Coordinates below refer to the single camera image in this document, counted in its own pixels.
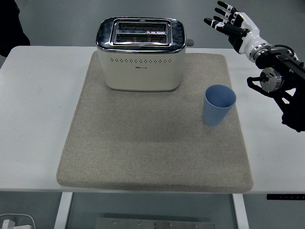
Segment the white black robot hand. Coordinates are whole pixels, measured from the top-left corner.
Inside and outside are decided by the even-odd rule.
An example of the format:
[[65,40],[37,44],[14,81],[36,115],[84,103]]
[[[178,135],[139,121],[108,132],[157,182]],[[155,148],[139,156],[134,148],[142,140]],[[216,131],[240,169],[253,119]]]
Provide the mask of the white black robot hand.
[[218,1],[215,12],[220,17],[204,18],[204,22],[216,31],[225,34],[234,50],[254,62],[255,54],[266,49],[269,43],[260,37],[260,30],[247,14],[223,1]]

